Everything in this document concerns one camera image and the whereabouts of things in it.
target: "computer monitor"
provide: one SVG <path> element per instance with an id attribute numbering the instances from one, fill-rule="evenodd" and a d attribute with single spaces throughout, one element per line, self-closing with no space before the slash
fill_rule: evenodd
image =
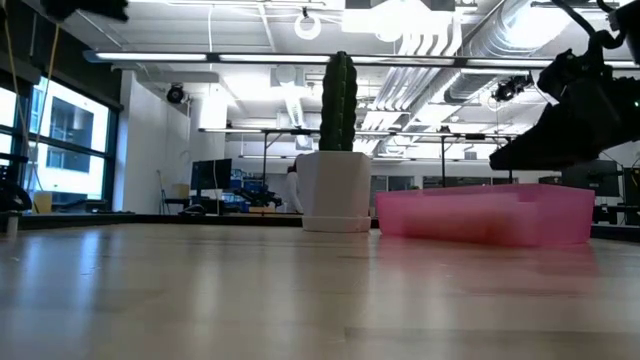
<path id="1" fill-rule="evenodd" d="M 191 170 L 191 190 L 229 189 L 231 159 L 194 161 Z"/>
<path id="2" fill-rule="evenodd" d="M 620 196 L 618 164 L 611 160 L 593 160 L 562 170 L 562 185 L 595 190 L 596 196 Z"/>

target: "white pot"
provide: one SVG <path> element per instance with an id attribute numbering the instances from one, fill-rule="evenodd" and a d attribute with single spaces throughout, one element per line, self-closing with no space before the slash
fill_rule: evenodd
<path id="1" fill-rule="evenodd" d="M 306 231 L 366 232 L 371 228 L 371 159 L 358 152 L 319 151 L 297 162 Z"/>

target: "cactus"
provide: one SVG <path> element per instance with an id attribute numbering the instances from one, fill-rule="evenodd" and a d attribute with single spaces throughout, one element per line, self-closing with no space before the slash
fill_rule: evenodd
<path id="1" fill-rule="evenodd" d="M 322 81 L 320 150 L 352 151 L 356 123 L 358 73 L 344 51 L 331 57 Z"/>

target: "pink container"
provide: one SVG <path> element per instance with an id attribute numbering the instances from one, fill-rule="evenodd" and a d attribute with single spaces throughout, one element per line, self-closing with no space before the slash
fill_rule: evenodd
<path id="1" fill-rule="evenodd" d="M 384 235 L 502 246 L 586 243 L 594 200 L 592 190 L 541 184 L 376 195 Z"/>

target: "person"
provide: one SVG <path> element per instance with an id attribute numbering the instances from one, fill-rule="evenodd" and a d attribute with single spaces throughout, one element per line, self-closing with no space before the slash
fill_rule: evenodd
<path id="1" fill-rule="evenodd" d="M 298 181 L 298 160 L 293 162 L 287 170 L 287 211 L 302 214 L 302 204 L 300 203 L 300 185 Z"/>

